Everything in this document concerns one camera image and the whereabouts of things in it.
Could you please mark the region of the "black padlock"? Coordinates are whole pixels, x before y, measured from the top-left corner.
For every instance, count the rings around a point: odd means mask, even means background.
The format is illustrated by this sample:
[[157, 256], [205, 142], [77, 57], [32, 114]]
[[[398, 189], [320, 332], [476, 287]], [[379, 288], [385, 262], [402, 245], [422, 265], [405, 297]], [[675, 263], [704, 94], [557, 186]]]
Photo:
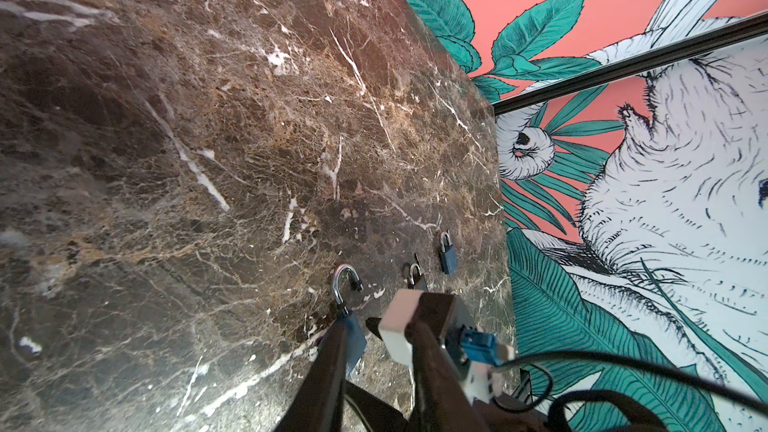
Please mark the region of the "black padlock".
[[412, 290], [428, 290], [428, 282], [420, 264], [413, 261], [408, 268], [407, 287]]

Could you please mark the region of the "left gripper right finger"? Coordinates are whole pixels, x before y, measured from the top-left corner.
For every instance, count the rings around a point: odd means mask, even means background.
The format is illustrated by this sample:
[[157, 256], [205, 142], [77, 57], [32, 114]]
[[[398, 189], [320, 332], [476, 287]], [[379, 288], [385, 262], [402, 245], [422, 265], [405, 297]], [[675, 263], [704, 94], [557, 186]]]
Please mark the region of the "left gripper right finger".
[[452, 364], [426, 323], [406, 327], [412, 345], [415, 406], [407, 431], [488, 431], [462, 391]]

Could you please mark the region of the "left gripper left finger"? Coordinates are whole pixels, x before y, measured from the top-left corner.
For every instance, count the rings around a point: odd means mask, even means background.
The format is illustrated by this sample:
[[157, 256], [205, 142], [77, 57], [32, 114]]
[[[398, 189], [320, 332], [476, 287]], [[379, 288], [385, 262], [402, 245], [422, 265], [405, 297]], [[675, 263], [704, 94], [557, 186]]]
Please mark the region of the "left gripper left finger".
[[274, 431], [340, 431], [346, 360], [347, 330], [336, 321], [324, 335], [318, 356]]

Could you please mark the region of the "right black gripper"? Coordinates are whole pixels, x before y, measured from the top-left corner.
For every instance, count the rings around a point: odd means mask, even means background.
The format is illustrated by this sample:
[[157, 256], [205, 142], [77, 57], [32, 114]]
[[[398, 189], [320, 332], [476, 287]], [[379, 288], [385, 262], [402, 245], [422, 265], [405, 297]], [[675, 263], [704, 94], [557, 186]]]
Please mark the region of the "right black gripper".
[[482, 419], [489, 431], [510, 432], [546, 432], [546, 416], [533, 409], [523, 413], [505, 412], [491, 401], [489, 403], [474, 400], [473, 411]]

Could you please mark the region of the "blue padlock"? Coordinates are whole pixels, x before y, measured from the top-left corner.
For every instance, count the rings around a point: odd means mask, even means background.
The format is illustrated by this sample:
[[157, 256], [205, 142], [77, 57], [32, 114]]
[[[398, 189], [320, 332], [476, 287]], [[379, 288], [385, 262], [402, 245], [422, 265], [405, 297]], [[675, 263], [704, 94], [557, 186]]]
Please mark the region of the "blue padlock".
[[458, 257], [450, 234], [447, 231], [439, 235], [439, 258], [446, 275], [454, 275], [458, 270]]
[[350, 276], [350, 287], [353, 291], [362, 292], [364, 289], [363, 281], [357, 271], [348, 264], [338, 266], [333, 274], [331, 291], [337, 305], [337, 321], [341, 322], [347, 332], [347, 356], [346, 356], [346, 377], [349, 378], [364, 355], [367, 346], [365, 333], [360, 326], [357, 316], [347, 305], [340, 287], [343, 275]]

